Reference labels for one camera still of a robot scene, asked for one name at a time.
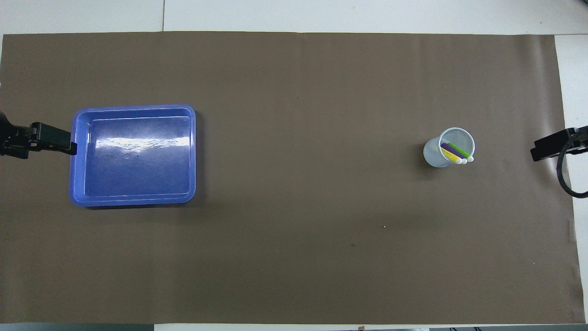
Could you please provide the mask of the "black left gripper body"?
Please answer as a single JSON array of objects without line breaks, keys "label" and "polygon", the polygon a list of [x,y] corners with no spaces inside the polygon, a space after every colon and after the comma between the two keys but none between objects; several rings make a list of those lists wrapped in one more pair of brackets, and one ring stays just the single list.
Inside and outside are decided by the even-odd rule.
[{"label": "black left gripper body", "polygon": [[0,155],[26,160],[31,147],[32,126],[13,125],[0,112]]}]

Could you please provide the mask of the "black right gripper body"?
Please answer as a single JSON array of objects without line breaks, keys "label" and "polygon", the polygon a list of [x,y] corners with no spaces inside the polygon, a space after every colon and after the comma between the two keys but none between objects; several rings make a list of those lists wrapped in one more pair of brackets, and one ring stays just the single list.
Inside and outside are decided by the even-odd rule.
[{"label": "black right gripper body", "polygon": [[571,135],[571,138],[570,152],[588,151],[588,126],[575,128],[575,132]]}]

